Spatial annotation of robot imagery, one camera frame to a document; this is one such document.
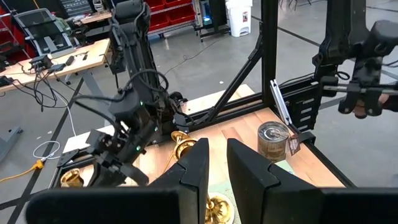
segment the red storage bin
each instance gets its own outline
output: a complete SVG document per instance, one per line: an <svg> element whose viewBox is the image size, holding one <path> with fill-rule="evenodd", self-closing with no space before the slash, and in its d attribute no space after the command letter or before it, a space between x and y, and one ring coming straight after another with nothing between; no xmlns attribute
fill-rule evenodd
<svg viewBox="0 0 398 224"><path fill-rule="evenodd" d="M191 3L192 0L165 0L166 8Z"/></svg>
<svg viewBox="0 0 398 224"><path fill-rule="evenodd" d="M149 31L167 27L169 24L170 21L166 14L155 14L150 18Z"/></svg>
<svg viewBox="0 0 398 224"><path fill-rule="evenodd" d="M170 23L172 25L180 24L195 19L195 11L192 6L184 6L178 9L173 9L168 13Z"/></svg>
<svg viewBox="0 0 398 224"><path fill-rule="evenodd" d="M147 3L151 12L162 10L165 7L164 0L147 0Z"/></svg>

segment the gold bell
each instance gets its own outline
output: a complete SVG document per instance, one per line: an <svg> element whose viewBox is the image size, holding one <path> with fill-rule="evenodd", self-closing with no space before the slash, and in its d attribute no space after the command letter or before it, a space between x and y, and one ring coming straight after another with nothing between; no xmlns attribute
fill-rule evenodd
<svg viewBox="0 0 398 224"><path fill-rule="evenodd" d="M84 180L80 177L80 169L71 169L61 177L61 187L83 187Z"/></svg>
<svg viewBox="0 0 398 224"><path fill-rule="evenodd" d="M198 141L182 131L173 131L172 139L176 142L176 145L163 173L167 170L173 157L175 160L179 160ZM206 224L232 224L234 214L235 210L227 196L219 193L207 194Z"/></svg>

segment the tin can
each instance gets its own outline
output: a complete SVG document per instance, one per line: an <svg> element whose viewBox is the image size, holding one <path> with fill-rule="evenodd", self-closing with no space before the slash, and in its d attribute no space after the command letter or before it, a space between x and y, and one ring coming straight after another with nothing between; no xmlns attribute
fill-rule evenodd
<svg viewBox="0 0 398 224"><path fill-rule="evenodd" d="M286 143L289 138L287 127L277 121L269 121L259 126L258 152L272 162L286 159Z"/></svg>

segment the trash can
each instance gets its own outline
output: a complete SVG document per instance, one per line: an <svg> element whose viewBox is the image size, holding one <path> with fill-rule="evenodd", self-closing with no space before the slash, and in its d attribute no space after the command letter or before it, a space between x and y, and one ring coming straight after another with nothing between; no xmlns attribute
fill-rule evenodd
<svg viewBox="0 0 398 224"><path fill-rule="evenodd" d="M226 3L233 37L250 34L252 0L229 0Z"/></svg>

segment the wooden table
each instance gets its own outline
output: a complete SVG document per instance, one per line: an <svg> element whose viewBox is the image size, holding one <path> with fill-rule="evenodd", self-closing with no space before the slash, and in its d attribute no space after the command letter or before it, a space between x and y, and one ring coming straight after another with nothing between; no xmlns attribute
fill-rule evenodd
<svg viewBox="0 0 398 224"><path fill-rule="evenodd" d="M75 60L70 66L66 66L62 71L55 72L55 74L50 74L48 78L49 79L56 78L56 76L63 77L71 73L77 73L104 64L105 54L109 49L109 45L110 45L110 40L104 39L97 41L92 45L81 47L77 49L74 53L56 59L52 59L53 64L60 64L60 63L65 63L70 56L75 56ZM86 60L83 60L84 55L79 55L79 54L85 52L87 52L87 58ZM29 69L31 68L31 65L29 63L30 61L31 59L19 62L23 66L23 70L26 73L22 72L22 66L20 66L19 64L7 67L5 71L0 73L0 76L5 75L6 77L11 77L15 80L19 80L21 83L20 84L14 81L15 86L14 85L3 86L0 88L0 92L15 90L17 87L22 88L23 85L33 83L35 81L35 76L36 76L35 72L32 71L32 74L29 74L30 73ZM83 73L82 76L87 87L90 89L93 95L103 95L99 86L95 82L95 79L90 73L85 72ZM98 104L101 110L109 115L108 106L102 102L98 102ZM0 161L5 157L8 151L11 150L11 147L15 144L18 133L22 132L22 129L19 125L11 128L10 130L11 131L9 131L7 136L0 138Z"/></svg>
<svg viewBox="0 0 398 224"><path fill-rule="evenodd" d="M91 22L102 21L104 19L112 18L112 12L104 11L104 12L96 12L91 16L87 16L80 20L82 24L89 24Z"/></svg>
<svg viewBox="0 0 398 224"><path fill-rule="evenodd" d="M254 92L247 86L241 85L230 100L235 100ZM213 106L223 91L204 96L185 103L183 110L190 114ZM257 129L267 121L281 120L268 108L245 116L232 119L220 124L190 133L193 138L208 138L210 143L210 173L209 185L224 182L229 179L226 158L226 144L228 138L236 138L253 150L257 150ZM101 128L99 131L113 133L111 126ZM88 146L85 142L89 133L70 138L63 152L72 151ZM148 175L152 182L158 178L175 146L174 142L146 147L147 153L140 155L134 165ZM318 187L344 187L344 185L326 168L325 165L308 149L305 144L300 145L301 150L294 156L287 155L287 162L293 168L296 176ZM81 176L88 183L93 174L93 166L81 168ZM124 185L135 185L131 179L126 179Z"/></svg>

